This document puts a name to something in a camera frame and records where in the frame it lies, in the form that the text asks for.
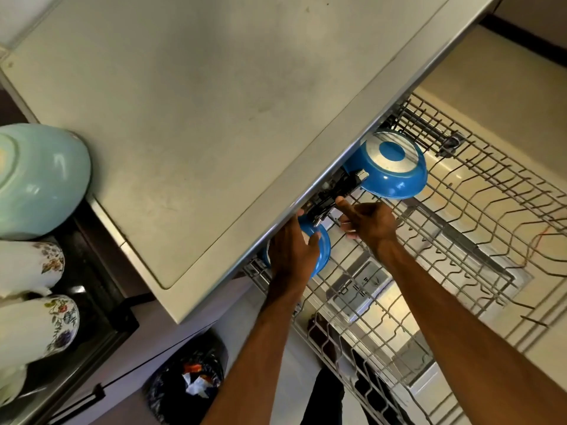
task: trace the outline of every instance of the wire rack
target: wire rack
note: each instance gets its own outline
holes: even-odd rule
[[[527,353],[567,309],[565,193],[416,94],[381,127],[413,137],[428,164],[418,196],[384,200],[400,242]],[[378,200],[361,189],[348,199]],[[339,216],[333,210],[323,221],[330,261],[309,281],[294,327],[379,423],[466,421],[395,281],[363,243],[344,236]],[[261,259],[245,271],[267,290]]]

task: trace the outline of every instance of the trash bag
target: trash bag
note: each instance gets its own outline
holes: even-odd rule
[[[184,344],[143,386],[156,419],[163,425],[201,423],[224,380],[228,358],[211,330]]]

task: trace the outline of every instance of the dishwasher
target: dishwasher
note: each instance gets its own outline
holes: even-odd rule
[[[427,185],[407,200],[378,198],[360,187],[347,191],[347,199],[390,206],[399,240],[417,262],[527,353],[567,307],[565,193],[416,93],[368,134],[379,128],[399,131],[421,148]],[[304,208],[320,204],[317,197],[329,199],[324,189],[341,176],[342,168]],[[379,423],[468,423],[396,282],[363,243],[344,235],[341,213],[331,207],[321,221],[332,243],[330,260],[309,281],[294,328]],[[271,272],[260,256],[245,271],[267,290]],[[335,345],[336,362],[311,338],[308,320],[315,313],[326,343]],[[357,378],[370,389],[357,390]],[[372,407],[372,392],[384,407]]]

